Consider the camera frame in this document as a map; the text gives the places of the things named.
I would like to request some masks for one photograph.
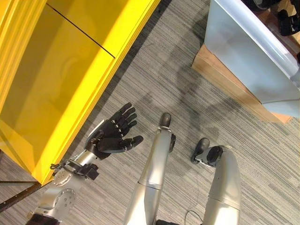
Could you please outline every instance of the floor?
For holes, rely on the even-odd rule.
[[[167,164],[158,218],[184,224],[187,210],[203,217],[214,169],[189,159],[201,137],[229,144],[239,163],[241,225],[300,223],[299,120],[286,125],[257,120],[191,68],[204,40],[208,0],[162,0],[105,93],[72,143],[66,157],[79,153],[87,134],[102,119],[130,101],[138,124],[128,136],[144,141],[127,153],[98,163],[100,175],[86,183],[63,225],[121,225],[153,141],[162,112],[172,115],[177,136]],[[28,179],[9,158],[0,179]],[[0,189],[0,201],[20,187]],[[23,225],[46,187],[0,214],[1,225]],[[196,216],[187,224],[198,225]]]

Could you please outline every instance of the cabinet door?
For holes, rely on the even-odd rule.
[[[104,90],[113,57],[46,6],[0,114],[0,149],[40,183]]]
[[[48,0],[51,7],[116,58],[158,3],[159,0]]]

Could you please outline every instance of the yellow cabinet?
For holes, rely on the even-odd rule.
[[[114,58],[45,6],[0,114],[0,149],[40,183],[104,90]]]
[[[159,0],[48,0],[115,58],[152,14]]]
[[[45,1],[0,2],[0,149],[41,184],[159,3]]]

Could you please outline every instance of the cable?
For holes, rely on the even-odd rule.
[[[187,222],[187,215],[188,215],[189,212],[195,213],[195,214],[199,217],[199,219],[201,220],[201,222],[203,223],[203,220],[201,219],[201,217],[199,216],[198,213],[196,213],[196,212],[193,211],[193,210],[189,210],[189,211],[186,212],[186,215],[185,215],[185,217],[184,217],[184,225],[186,225],[186,222]]]

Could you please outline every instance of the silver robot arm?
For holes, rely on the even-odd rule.
[[[230,146],[207,148],[196,161],[216,168],[206,203],[203,225],[238,225],[240,219],[240,172]]]
[[[155,133],[150,155],[135,186],[124,225],[154,225],[165,179],[165,167],[176,137],[169,129],[171,115],[164,113]]]
[[[52,165],[52,169],[56,169],[54,179],[26,225],[59,225],[74,206],[84,181],[94,180],[99,175],[93,163],[112,153],[131,150],[143,141],[142,136],[123,139],[136,125],[137,115],[131,106],[127,103],[110,119],[101,121],[88,136],[81,154],[61,165]]]

